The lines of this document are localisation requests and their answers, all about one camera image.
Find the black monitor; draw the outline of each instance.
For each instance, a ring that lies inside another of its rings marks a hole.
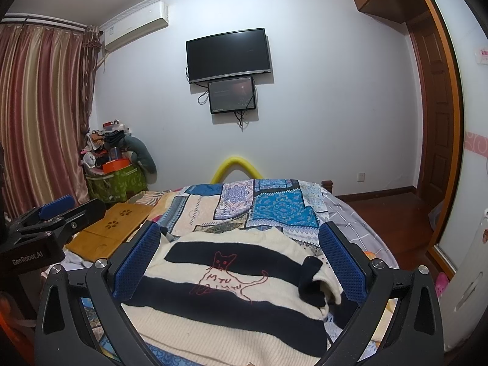
[[[186,41],[186,60],[189,82],[271,72],[264,29]]]
[[[209,82],[208,100],[212,114],[255,109],[253,80],[240,77]]]

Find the black and white sweater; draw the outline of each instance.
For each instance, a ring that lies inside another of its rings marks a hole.
[[[123,305],[149,343],[208,366],[308,366],[328,348],[329,265],[278,229],[162,238]]]

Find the cat head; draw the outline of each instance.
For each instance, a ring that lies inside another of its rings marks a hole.
[[[212,267],[218,268],[219,270],[226,270],[236,257],[237,255],[223,256],[222,253],[216,252]]]

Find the embroidered cat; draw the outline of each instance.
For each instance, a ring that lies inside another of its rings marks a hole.
[[[250,286],[260,285],[268,280],[268,273],[261,271],[263,275],[258,280],[252,282],[242,282],[236,276],[232,275],[228,268],[232,262],[237,258],[237,255],[224,256],[220,252],[216,252],[212,266],[207,268],[207,272],[202,279],[193,287],[190,294],[202,295],[211,293],[215,290],[227,290],[234,293],[237,297],[243,300],[252,302],[242,291]]]

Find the air conditioner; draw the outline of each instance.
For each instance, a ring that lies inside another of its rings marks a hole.
[[[153,31],[168,26],[168,7],[158,1],[128,15],[105,31],[105,49],[114,51]]]

